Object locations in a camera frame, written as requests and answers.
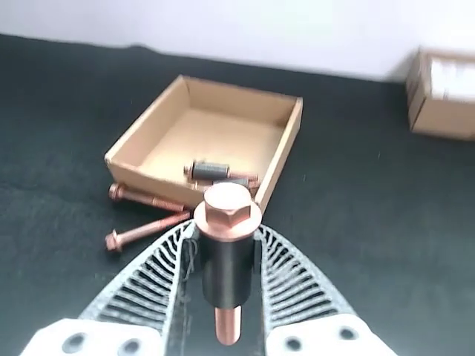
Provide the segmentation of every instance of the hex bolt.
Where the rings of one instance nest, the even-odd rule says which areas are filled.
[[[216,338],[223,345],[233,345],[240,337],[241,306],[251,293],[252,235],[261,220],[261,210],[246,187],[232,182],[209,187],[194,210],[203,293],[214,307]]]
[[[169,226],[181,223],[182,221],[187,220],[189,217],[189,211],[183,211],[179,214],[166,217],[165,219],[150,222],[149,224],[140,226],[139,228],[122,232],[121,234],[118,234],[115,230],[113,230],[105,237],[105,246],[109,251],[121,251],[122,246],[128,243],[155,234],[164,228],[168,228]]]
[[[167,200],[160,199],[159,197],[154,197],[150,194],[135,191],[123,184],[118,183],[114,183],[109,188],[109,197],[114,202],[125,199],[133,202],[140,202],[145,205],[154,206],[155,208],[161,208],[168,211],[181,212],[185,209],[185,206],[183,204],[169,202]]]
[[[250,182],[259,180],[257,174],[231,171],[229,165],[211,162],[193,161],[192,164],[183,167],[183,173],[191,180],[225,180],[247,178]]]

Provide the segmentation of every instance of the copper pin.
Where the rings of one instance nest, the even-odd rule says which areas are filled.
[[[118,183],[114,183],[109,188],[109,197],[115,202],[121,199],[131,200],[133,202],[140,202],[145,205],[154,206],[155,208],[161,208],[168,211],[180,212],[185,209],[183,204],[169,202],[167,200],[160,199],[159,197],[154,197],[150,194],[132,190],[125,185]]]
[[[115,230],[113,230],[105,237],[105,246],[109,251],[121,251],[122,246],[128,243],[141,239],[142,237],[155,234],[164,228],[168,228],[169,226],[181,223],[182,221],[187,220],[189,217],[189,211],[184,211],[179,214],[172,215],[171,217],[166,217],[165,219],[150,222],[149,224],[140,226],[139,228],[122,232],[121,234],[118,234]]]
[[[241,307],[234,309],[214,309],[216,338],[226,346],[235,344],[240,337]]]

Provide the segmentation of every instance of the copper bolt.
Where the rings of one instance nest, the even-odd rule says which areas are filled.
[[[139,228],[122,232],[121,234],[118,234],[115,230],[113,230],[105,237],[105,246],[109,251],[121,251],[122,246],[128,243],[138,240],[142,237],[155,234],[171,225],[181,223],[182,221],[187,220],[189,217],[189,211],[184,211],[179,214],[172,215],[171,217],[166,217],[165,219],[153,221],[147,225],[140,226]]]
[[[183,174],[188,179],[193,179],[193,167],[194,163],[190,165],[185,165],[183,167]],[[247,173],[247,172],[235,172],[235,171],[228,171],[227,179],[238,179],[238,178],[246,178],[250,182],[257,182],[259,180],[259,175],[254,173]]]
[[[234,309],[214,309],[216,338],[226,346],[235,344],[240,337],[241,307]]]
[[[159,197],[154,197],[150,194],[134,191],[126,187],[125,185],[117,183],[114,183],[109,188],[109,197],[115,202],[121,199],[126,199],[169,211],[180,212],[185,209],[185,206],[183,204],[169,202],[167,200],[160,199]]]
[[[259,180],[259,175],[258,174],[253,174],[253,173],[230,171],[230,172],[228,172],[228,178],[229,179],[247,178],[249,180],[249,182],[257,182]]]
[[[261,210],[247,188],[232,182],[212,185],[194,211],[194,222],[200,232],[222,243],[250,238],[261,220]],[[215,308],[214,323],[220,343],[227,346],[236,343],[240,337],[241,307]]]

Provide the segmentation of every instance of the bolt head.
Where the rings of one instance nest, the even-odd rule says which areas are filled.
[[[251,194],[242,185],[230,182],[212,185],[206,190],[204,200],[208,224],[232,228],[251,217]]]
[[[109,188],[109,197],[112,200],[119,200],[122,196],[122,190],[123,190],[123,187],[121,185],[114,183]]]
[[[120,251],[120,243],[117,239],[117,231],[112,230],[112,232],[105,237],[105,247],[109,251]]]

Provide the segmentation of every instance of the hex bolt head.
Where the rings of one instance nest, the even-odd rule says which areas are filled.
[[[208,224],[232,228],[251,217],[251,194],[242,185],[226,182],[213,185],[205,192],[204,200]]]

